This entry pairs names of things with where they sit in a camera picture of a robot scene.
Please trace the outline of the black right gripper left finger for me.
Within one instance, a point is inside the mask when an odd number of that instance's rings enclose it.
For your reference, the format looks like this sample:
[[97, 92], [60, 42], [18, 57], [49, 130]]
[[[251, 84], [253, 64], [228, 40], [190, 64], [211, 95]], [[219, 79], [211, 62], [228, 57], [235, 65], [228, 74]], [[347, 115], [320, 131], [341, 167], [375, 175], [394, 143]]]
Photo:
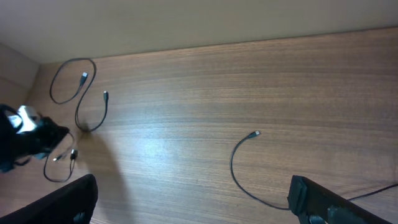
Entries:
[[1, 224], [89, 223], [98, 200], [92, 174], [63, 186], [41, 199], [1, 217]]

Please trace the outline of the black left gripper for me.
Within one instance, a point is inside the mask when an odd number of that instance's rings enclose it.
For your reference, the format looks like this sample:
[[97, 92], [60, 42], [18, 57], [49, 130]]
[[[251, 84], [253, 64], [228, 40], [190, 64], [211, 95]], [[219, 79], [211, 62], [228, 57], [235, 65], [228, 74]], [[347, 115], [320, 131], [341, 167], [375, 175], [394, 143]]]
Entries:
[[48, 116], [40, 115], [38, 126], [33, 131], [17, 134], [8, 120], [8, 115], [17, 114], [18, 109], [1, 105], [1, 172], [9, 172], [15, 166], [24, 166], [30, 156], [38, 159], [49, 155], [70, 132], [57, 125]]

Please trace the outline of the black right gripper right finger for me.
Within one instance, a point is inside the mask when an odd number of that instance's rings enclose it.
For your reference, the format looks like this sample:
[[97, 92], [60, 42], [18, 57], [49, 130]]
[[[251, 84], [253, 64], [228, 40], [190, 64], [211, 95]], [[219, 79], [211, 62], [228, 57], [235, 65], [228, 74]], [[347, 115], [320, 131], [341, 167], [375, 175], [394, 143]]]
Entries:
[[292, 177], [287, 200], [300, 223], [389, 223], [304, 176]]

